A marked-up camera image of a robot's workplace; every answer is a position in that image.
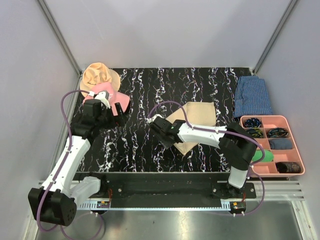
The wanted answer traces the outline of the teal patterned rolled sock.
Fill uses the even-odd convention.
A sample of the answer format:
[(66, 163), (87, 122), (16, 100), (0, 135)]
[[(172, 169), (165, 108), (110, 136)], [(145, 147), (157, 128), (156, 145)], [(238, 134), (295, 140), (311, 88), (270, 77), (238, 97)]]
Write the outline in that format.
[(268, 138), (287, 138), (289, 135), (288, 130), (282, 127), (272, 128), (267, 132)]

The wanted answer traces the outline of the dark patterned rolled sock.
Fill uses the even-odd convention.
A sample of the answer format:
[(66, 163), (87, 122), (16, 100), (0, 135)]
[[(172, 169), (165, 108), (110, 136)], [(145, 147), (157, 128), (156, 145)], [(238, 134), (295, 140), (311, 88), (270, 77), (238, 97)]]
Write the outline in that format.
[(275, 166), (280, 174), (299, 174), (302, 171), (296, 162), (276, 162)]

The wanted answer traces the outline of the aluminium frame post left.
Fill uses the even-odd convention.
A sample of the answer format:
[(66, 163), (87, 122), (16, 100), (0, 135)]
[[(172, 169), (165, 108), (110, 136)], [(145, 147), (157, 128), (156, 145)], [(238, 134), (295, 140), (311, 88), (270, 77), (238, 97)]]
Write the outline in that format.
[(79, 64), (77, 63), (74, 55), (72, 54), (71, 49), (69, 48), (47, 2), (45, 0), (37, 0), (36, 1), (37, 4), (40, 7), (41, 12), (43, 13), (45, 19), (47, 20), (51, 30), (53, 31), (53, 34), (55, 35), (59, 45), (61, 46), (63, 52), (65, 53), (68, 61), (70, 62), (74, 72), (76, 73), (76, 75), (78, 77), (80, 77), (82, 75), (82, 70), (79, 66)]

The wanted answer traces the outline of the aluminium frame post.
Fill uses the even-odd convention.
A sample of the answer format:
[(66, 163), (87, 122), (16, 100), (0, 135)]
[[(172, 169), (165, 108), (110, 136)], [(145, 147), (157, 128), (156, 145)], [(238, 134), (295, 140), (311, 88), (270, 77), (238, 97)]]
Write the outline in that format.
[(287, 7), (285, 8), (280, 20), (278, 21), (274, 31), (272, 32), (265, 48), (262, 51), (255, 67), (252, 69), (252, 73), (257, 75), (261, 67), (263, 66), (265, 60), (267, 59), (270, 51), (272, 50), (274, 44), (276, 43), (278, 37), (280, 36), (282, 30), (284, 29), (286, 23), (288, 22), (289, 18), (291, 17), (292, 13), (294, 12), (295, 8), (297, 7), (299, 0), (290, 0)]
[(40, 7), (41, 12), (43, 13), (45, 19), (47, 20), (51, 30), (53, 31), (53, 34), (55, 35), (59, 45), (61, 46), (63, 52), (65, 53), (68, 61), (70, 62), (74, 72), (76, 73), (76, 75), (78, 77), (80, 77), (82, 75), (82, 70), (79, 66), (79, 64), (77, 63), (74, 55), (72, 54), (71, 49), (69, 48), (47, 2), (45, 0), (37, 0), (36, 1), (37, 4)]

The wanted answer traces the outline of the beige bucket hat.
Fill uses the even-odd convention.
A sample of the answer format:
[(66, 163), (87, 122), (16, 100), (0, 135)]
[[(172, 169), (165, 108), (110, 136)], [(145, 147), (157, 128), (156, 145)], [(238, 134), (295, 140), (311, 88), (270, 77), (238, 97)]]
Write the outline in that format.
[(95, 62), (84, 70), (79, 89), (90, 92), (94, 86), (102, 83), (111, 83), (113, 89), (118, 91), (121, 86), (121, 78), (116, 71), (108, 68), (104, 63)]

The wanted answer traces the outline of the green rolled sock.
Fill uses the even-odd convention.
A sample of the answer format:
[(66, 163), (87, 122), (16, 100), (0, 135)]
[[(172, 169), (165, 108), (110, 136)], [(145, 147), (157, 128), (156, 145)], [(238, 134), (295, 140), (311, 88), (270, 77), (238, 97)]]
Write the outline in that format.
[[(257, 150), (252, 158), (252, 162), (256, 162), (260, 160), (263, 156), (263, 153), (261, 150)], [(264, 158), (261, 160), (263, 163), (272, 162), (274, 160), (274, 155), (271, 151), (265, 150), (264, 151)]]

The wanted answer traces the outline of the beige cloth napkin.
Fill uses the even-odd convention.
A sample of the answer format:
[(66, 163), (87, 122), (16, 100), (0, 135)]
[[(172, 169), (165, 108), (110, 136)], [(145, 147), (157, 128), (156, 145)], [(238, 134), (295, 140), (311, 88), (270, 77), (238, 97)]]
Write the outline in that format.
[[(183, 108), (180, 108), (169, 115), (166, 120), (173, 123), (175, 120), (185, 120), (198, 128), (214, 127), (216, 125), (216, 110), (212, 102), (187, 102)], [(186, 123), (179, 128), (178, 137), (180, 143), (174, 146), (186, 155), (193, 147), (198, 144), (212, 145), (214, 139), (210, 139), (209, 131), (196, 130), (189, 127)]]

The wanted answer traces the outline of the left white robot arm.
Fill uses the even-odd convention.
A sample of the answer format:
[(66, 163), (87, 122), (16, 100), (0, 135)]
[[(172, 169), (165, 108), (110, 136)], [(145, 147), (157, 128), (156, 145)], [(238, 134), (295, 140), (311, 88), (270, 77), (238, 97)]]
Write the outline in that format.
[(91, 196), (103, 198), (108, 193), (106, 177), (100, 173), (89, 173), (75, 186), (71, 183), (100, 131), (123, 127), (130, 106), (130, 100), (117, 100), (110, 107), (97, 99), (83, 103), (82, 113), (71, 124), (70, 138), (54, 169), (41, 187), (32, 188), (28, 193), (30, 208), (38, 224), (69, 226), (79, 205)]

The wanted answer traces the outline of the pink baseball cap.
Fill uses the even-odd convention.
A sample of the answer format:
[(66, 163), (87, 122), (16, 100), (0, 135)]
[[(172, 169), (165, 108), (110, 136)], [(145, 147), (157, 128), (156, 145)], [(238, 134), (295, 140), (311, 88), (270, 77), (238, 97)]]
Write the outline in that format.
[[(93, 91), (95, 94), (98, 94), (101, 91), (107, 91), (109, 93), (109, 103), (112, 110), (113, 116), (116, 116), (116, 108), (115, 108), (115, 103), (120, 103), (122, 110), (124, 112), (127, 111), (130, 105), (130, 97), (126, 94), (123, 94), (121, 92), (118, 92), (117, 90), (114, 90), (112, 87), (112, 84), (110, 82), (104, 82), (104, 83), (99, 83), (98, 85), (94, 86), (90, 91)], [(83, 104), (88, 101), (88, 100), (95, 100), (91, 96), (86, 96), (83, 100)]]

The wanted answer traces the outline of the slotted aluminium rail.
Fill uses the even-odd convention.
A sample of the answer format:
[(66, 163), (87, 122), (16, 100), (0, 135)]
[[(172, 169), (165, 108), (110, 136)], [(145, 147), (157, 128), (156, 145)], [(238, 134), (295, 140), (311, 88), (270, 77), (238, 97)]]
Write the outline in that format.
[(101, 196), (93, 195), (76, 210), (106, 211), (230, 211), (245, 208), (249, 202), (262, 201), (301, 201), (302, 189), (294, 181), (252, 181), (241, 191), (228, 190), (231, 197), (204, 196), (201, 194), (134, 195), (113, 199), (110, 188)]

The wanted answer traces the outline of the blue checkered folded cloth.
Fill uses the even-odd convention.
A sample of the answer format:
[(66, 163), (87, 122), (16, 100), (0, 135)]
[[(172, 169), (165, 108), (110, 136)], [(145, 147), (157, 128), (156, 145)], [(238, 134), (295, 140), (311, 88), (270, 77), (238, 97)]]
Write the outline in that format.
[(233, 117), (272, 115), (265, 80), (258, 76), (241, 76), (234, 94)]

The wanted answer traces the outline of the aluminium frame post right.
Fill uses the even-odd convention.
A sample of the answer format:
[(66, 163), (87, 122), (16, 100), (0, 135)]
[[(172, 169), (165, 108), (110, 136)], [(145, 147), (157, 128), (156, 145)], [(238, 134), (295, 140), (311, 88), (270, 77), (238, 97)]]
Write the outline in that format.
[(292, 13), (294, 12), (295, 8), (297, 7), (299, 0), (290, 0), (287, 7), (285, 8), (280, 20), (278, 21), (274, 31), (272, 32), (265, 48), (262, 51), (255, 67), (252, 69), (252, 73), (257, 75), (261, 67), (263, 66), (265, 60), (267, 59), (270, 51), (272, 50), (274, 44), (276, 43), (278, 37), (280, 36), (282, 30), (284, 29), (286, 23), (288, 22), (289, 18), (291, 17)]

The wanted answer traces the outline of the grey blue rolled sock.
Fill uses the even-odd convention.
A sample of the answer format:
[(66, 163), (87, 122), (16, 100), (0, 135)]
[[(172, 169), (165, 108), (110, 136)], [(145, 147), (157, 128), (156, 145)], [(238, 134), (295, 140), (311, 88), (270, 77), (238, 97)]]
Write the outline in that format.
[(270, 139), (269, 145), (272, 150), (291, 150), (292, 142), (287, 138)]

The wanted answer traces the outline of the pink divided organizer tray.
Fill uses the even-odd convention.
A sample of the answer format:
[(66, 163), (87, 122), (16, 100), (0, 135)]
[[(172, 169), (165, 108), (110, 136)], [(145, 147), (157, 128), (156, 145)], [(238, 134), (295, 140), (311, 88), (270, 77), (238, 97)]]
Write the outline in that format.
[[(295, 143), (293, 134), (287, 119), (281, 115), (244, 115), (240, 118), (241, 126), (246, 130), (244, 123), (247, 119), (258, 118), (261, 120), (261, 127), (266, 135), (266, 138), (255, 138), (255, 140), (263, 147), (273, 153), (274, 159), (271, 162), (258, 162), (254, 165), (253, 171), (261, 177), (269, 178), (289, 178), (294, 176), (301, 176), (305, 173), (305, 166), (301, 159), (297, 145)], [(268, 138), (267, 132), (273, 128), (284, 128), (288, 130), (289, 135), (286, 138)], [(270, 148), (269, 140), (272, 139), (289, 139), (292, 142), (292, 149), (274, 150)], [(295, 162), (301, 167), (301, 173), (279, 173), (276, 168), (277, 162)]]

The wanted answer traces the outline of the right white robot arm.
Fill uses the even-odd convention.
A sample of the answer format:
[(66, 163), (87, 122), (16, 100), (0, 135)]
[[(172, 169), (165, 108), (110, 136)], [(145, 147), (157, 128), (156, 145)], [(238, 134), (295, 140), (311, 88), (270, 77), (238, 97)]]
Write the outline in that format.
[(244, 184), (257, 149), (262, 153), (259, 160), (265, 157), (263, 147), (238, 123), (204, 126), (180, 119), (171, 123), (158, 114), (147, 119), (147, 123), (166, 149), (178, 143), (199, 143), (221, 150), (230, 165), (227, 192), (235, 199), (245, 192)]

